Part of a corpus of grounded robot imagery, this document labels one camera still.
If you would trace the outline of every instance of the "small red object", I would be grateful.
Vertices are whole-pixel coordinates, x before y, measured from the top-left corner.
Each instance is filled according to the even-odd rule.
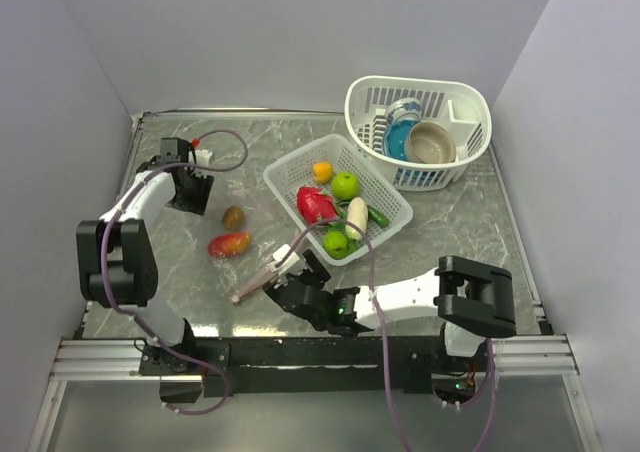
[[[251,234],[237,232],[215,237],[207,247],[212,257],[233,257],[246,252],[251,245]]]
[[[333,199],[315,187],[300,187],[297,197],[298,212],[309,224],[322,219],[338,217]]]

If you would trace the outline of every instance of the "blue bowl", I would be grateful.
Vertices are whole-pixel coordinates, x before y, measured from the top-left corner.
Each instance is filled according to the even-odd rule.
[[[404,143],[413,126],[419,123],[419,120],[399,120],[391,124],[382,137],[382,153],[392,159],[409,162],[404,153]]]

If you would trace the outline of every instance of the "red dragon fruit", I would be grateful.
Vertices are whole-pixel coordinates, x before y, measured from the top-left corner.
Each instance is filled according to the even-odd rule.
[[[333,199],[322,193],[322,189],[315,187],[300,187],[298,189],[298,212],[309,224],[322,219],[338,217]]]

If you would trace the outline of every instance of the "toy fruit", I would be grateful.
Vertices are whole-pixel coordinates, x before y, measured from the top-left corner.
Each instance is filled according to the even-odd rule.
[[[338,217],[333,199],[315,187],[300,187],[296,201],[298,212],[309,224]]]
[[[229,207],[222,216],[222,226],[227,230],[240,228],[244,224],[244,212],[240,207]]]
[[[349,210],[347,213],[347,220],[353,225],[357,226],[362,232],[367,232],[367,204],[364,203],[360,197],[356,197],[349,204]],[[347,225],[345,227],[345,233],[347,237],[353,240],[361,240],[362,234],[356,229]]]
[[[331,192],[339,200],[351,200],[360,192],[360,182],[351,172],[340,172],[331,181]]]
[[[338,260],[344,259],[351,253],[349,240],[342,232],[336,229],[331,229],[327,232],[322,241],[322,246],[329,254],[329,257]]]
[[[318,162],[313,166],[313,181],[317,184],[326,184],[333,177],[333,167],[329,162]]]
[[[215,237],[207,250],[212,257],[233,257],[247,251],[251,245],[251,234],[246,232],[225,234]]]

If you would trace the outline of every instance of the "lime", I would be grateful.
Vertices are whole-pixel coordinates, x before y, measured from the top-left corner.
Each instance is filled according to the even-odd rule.
[[[360,192],[360,181],[351,172],[340,172],[331,181],[331,192],[336,199],[351,200]]]
[[[349,239],[336,229],[331,229],[327,232],[327,235],[324,236],[324,240],[322,241],[322,246],[324,250],[327,251],[327,254],[329,254],[329,257],[333,259],[344,259],[352,252],[352,250],[349,249]]]

